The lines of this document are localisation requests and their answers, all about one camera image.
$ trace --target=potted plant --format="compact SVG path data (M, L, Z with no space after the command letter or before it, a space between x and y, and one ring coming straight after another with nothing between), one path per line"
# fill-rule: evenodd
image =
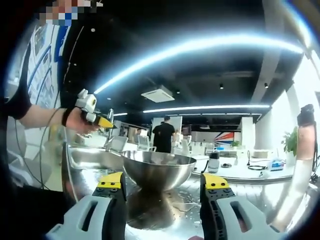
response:
M239 147L239 145L240 145L240 142L239 142L239 141L233 141L233 142L231 143L231 147L234 148L234 149L237 149L237 147Z
M298 128L295 127L293 131L286 132L283 136L284 152L286 153L286 165L294 166L296 164L297 145L298 145Z

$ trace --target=metal bowl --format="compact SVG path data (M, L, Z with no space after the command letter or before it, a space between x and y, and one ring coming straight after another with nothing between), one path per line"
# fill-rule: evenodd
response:
M124 151L123 169L138 186L162 192L183 184L196 165L192 157L152 151Z

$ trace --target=white chair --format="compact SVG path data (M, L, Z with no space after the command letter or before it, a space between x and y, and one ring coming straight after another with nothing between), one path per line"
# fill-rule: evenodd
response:
M114 136L108 149L112 152L123 152L127 142L128 138L126 136Z
M41 188L41 174L40 174L40 163L36 160L29 158L23 159L20 155L7 150L11 157L16 158L9 164L11 176L19 185L28 185L35 188ZM46 164L41 164L42 182L46 184L49 177L51 176L51 167Z
M192 152L189 150L188 140L182 139L181 140L181 146L182 146L182 155L184 156L190 156Z
M20 186L27 185L41 188L40 163L38 160L24 157L27 149L25 128L12 117L8 118L6 141L8 166L13 181ZM28 146L39 147L32 143L28 143ZM45 184L52 173L50 165L42 163L41 173L42 182Z
M151 151L155 152L157 150L156 146L150 146L149 138L147 136L138 136L138 150L140 151Z

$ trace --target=ceiling light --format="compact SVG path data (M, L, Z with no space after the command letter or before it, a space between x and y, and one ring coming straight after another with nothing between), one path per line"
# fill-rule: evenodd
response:
M114 117L117 117L117 116L126 116L126 115L128 115L128 113L124 112L124 113L114 114L113 116L114 116Z
M227 115L226 113L202 113L202 116L219 116L219 115Z
M263 36L254 36L247 34L233 34L233 35L225 35L225 36L216 36L211 38L204 39L195 39L191 41L187 41L178 46L169 48L165 51L162 51L158 54L152 55L145 59L138 61L133 64L129 68L120 72L118 75L114 76L110 80L108 80L105 84L99 87L94 94L100 93L102 90L106 89L110 85L115 82L123 79L124 77L136 72L146 66L159 62L163 59L171 58L181 53L187 53L196 50L208 49L219 46L229 46L229 45L243 45L243 46L260 46L260 47L273 47L273 48L281 48L291 52L301 54L303 52L302 48L291 43L267 38Z
M186 106L186 107L172 107L161 108L153 110L144 110L144 114L169 112L169 111L183 111L183 110L199 110L199 109L268 109L270 105L213 105L213 106Z
M201 113L179 114L180 116L201 116Z

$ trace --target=black ceiling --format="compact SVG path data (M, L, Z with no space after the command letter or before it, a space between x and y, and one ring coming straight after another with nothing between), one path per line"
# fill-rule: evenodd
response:
M228 33L268 34L260 0L103 3L103 10L83 14L80 20L72 23L63 53L65 67L78 40L63 85L62 104L72 102L68 95L77 94L83 88L94 92L144 57L186 40ZM285 35L290 41L296 41L290 32L286 31ZM269 88L261 101L255 103L272 104L291 84L300 58L296 53L283 50ZM120 119L142 125L150 124L151 117L161 115L141 114L147 109L249 104L263 59L264 49L254 46L222 46L180 54L111 85L97 95L97 107L102 112L114 108L116 113L129 113ZM141 96L160 85L173 92L175 101L154 103ZM239 113L239 110L229 109L228 112ZM225 118L185 116L183 123L208 124L216 126L212 127L215 131L238 128L240 116Z

